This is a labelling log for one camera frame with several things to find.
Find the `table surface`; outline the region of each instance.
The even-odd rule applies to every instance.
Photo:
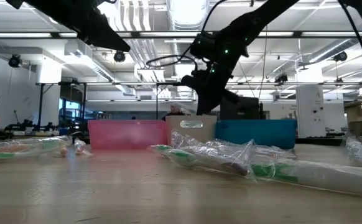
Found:
[[[349,164],[339,149],[300,159]],[[362,198],[179,167],[151,151],[0,162],[0,223],[359,223]]]

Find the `ceiling duct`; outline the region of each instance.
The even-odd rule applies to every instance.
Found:
[[[170,30],[175,31],[201,30],[210,9],[209,0],[166,0],[166,5]],[[190,43],[182,41],[173,40],[174,54],[183,54],[189,47]]]
[[[358,26],[358,30],[362,31],[362,26]],[[328,44],[327,46],[323,47],[322,49],[312,53],[308,57],[303,57],[303,62],[300,65],[303,66],[303,65],[310,65],[313,63],[322,62],[328,58],[331,58],[335,55],[340,54],[341,52],[349,49],[350,47],[352,47],[358,43],[359,43],[359,40],[357,38],[335,40],[331,44]],[[277,71],[286,71],[291,68],[297,68],[298,67],[297,62],[294,60],[298,60],[299,57],[300,57],[299,55],[295,56],[294,58],[292,58],[292,60],[285,62],[280,67],[276,68],[273,71],[273,73],[277,72]]]
[[[108,71],[105,66],[92,59],[92,50],[81,40],[69,40],[65,44],[64,55],[72,55],[75,58],[78,58],[81,64],[84,64],[90,67],[97,75],[103,77],[109,82],[123,82],[118,80],[113,76],[113,74]],[[129,88],[125,85],[116,85],[116,88],[123,92],[124,96],[134,96],[136,91],[135,89]]]

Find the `pink plastic bin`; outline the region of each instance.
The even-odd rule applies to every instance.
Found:
[[[167,144],[165,121],[88,121],[90,143],[97,149],[146,149]]]

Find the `ceiling pipe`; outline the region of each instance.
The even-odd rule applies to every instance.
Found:
[[[346,74],[339,75],[338,77],[344,79],[344,81],[345,81],[345,80],[351,79],[357,75],[362,75],[362,68],[355,72],[349,72]]]
[[[120,15],[119,1],[114,4],[104,2],[104,3],[102,3],[102,5],[98,6],[98,9],[101,11],[102,14],[105,14],[106,18],[108,19],[109,26],[112,28],[112,30],[114,30],[114,31],[124,30],[123,25],[121,24],[121,21],[119,19],[119,17],[120,17],[119,16]],[[129,54],[130,54],[131,58],[135,62],[137,62],[133,49],[131,49],[129,51]],[[111,72],[107,71],[107,69],[103,65],[101,65],[99,62],[94,61],[94,63],[99,65],[104,73],[111,74]],[[113,75],[111,75],[111,76],[115,82],[121,81],[121,80],[118,80]],[[121,90],[124,95],[134,95],[134,93],[135,93],[135,89],[129,88],[127,86],[116,85],[116,87],[119,90]]]
[[[144,12],[144,17],[142,20],[142,24],[146,31],[151,31],[151,25],[149,23],[149,3],[148,0],[142,0],[142,10]],[[152,58],[158,58],[158,54],[155,48],[155,42],[153,39],[147,39],[148,41],[148,48],[152,52]]]
[[[313,10],[306,18],[301,20],[293,30],[299,29],[305,22],[307,22],[319,9],[320,7],[324,6],[327,3],[328,0],[323,0],[318,8]],[[341,39],[341,40],[335,40],[331,44],[325,46],[324,48],[312,53],[308,57],[305,57],[306,60],[302,61],[303,64],[311,64],[311,63],[319,63],[322,62],[330,57],[333,57],[341,52],[343,52],[346,49],[349,49],[350,47],[356,45],[359,43],[359,40],[357,38],[354,39]],[[292,60],[298,60],[299,55],[292,58]],[[280,67],[274,69],[270,74],[280,71],[282,73],[283,71],[289,70],[291,68],[297,68],[296,62],[286,62],[282,64]]]
[[[123,6],[124,6],[124,14],[123,14],[123,25],[126,28],[127,31],[132,31],[132,27],[130,24],[130,15],[129,15],[129,10],[130,10],[130,3],[128,0],[122,0],[123,2]],[[136,52],[136,57],[138,59],[138,61],[141,62],[142,67],[141,68],[145,68],[145,62],[146,62],[146,57],[144,52],[142,51],[142,49],[140,48],[138,41],[136,40],[130,40],[130,46],[132,49],[135,50]]]
[[[166,0],[170,30],[201,30],[210,9],[209,0]],[[174,54],[183,54],[190,44],[173,44]]]
[[[142,31],[141,23],[139,21],[139,2],[138,2],[138,0],[132,0],[132,7],[133,7],[133,11],[134,11],[134,15],[132,17],[132,24],[134,25],[136,30]],[[139,40],[137,40],[137,43],[138,43],[138,47],[141,48],[142,58],[145,60],[144,62],[150,60],[152,58],[152,53],[148,48],[148,44],[147,44],[146,40],[139,39]]]
[[[303,59],[302,65],[310,65],[313,63],[322,62],[328,58],[331,58],[331,57],[349,49],[350,47],[352,47],[358,43],[359,43],[359,40],[357,38],[335,40],[331,44],[328,44],[327,46],[323,47],[322,49],[312,53],[308,57],[305,57],[306,59]],[[286,71],[293,67],[296,68],[295,63],[286,63],[284,66],[282,66],[278,70]]]
[[[109,26],[112,28],[112,30],[117,31],[124,31],[123,24],[121,22],[121,7],[119,4],[119,1],[117,1],[114,4],[110,3],[102,3],[102,6],[98,6],[98,9],[101,11],[101,13],[105,14],[108,18]],[[127,44],[132,45],[130,40],[126,40]],[[133,48],[130,49],[129,55],[132,58],[132,60],[136,63],[136,66],[144,67],[144,64],[141,60],[138,59],[136,56],[136,53]],[[138,76],[137,73],[134,73],[134,76],[138,81],[141,81],[141,78]]]

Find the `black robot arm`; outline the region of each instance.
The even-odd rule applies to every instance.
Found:
[[[130,46],[108,24],[97,6],[109,0],[6,0],[19,9],[30,4],[53,20],[75,31],[86,44],[128,52]]]
[[[292,7],[298,0],[268,0],[253,12],[239,16],[217,35],[202,31],[193,41],[190,53],[200,59],[208,59],[205,71],[193,71],[192,76],[182,78],[183,85],[198,94],[197,114],[209,113],[223,98],[237,103],[238,97],[225,90],[241,55],[248,56],[246,46],[275,18]],[[355,8],[362,17],[362,0],[339,0]]]

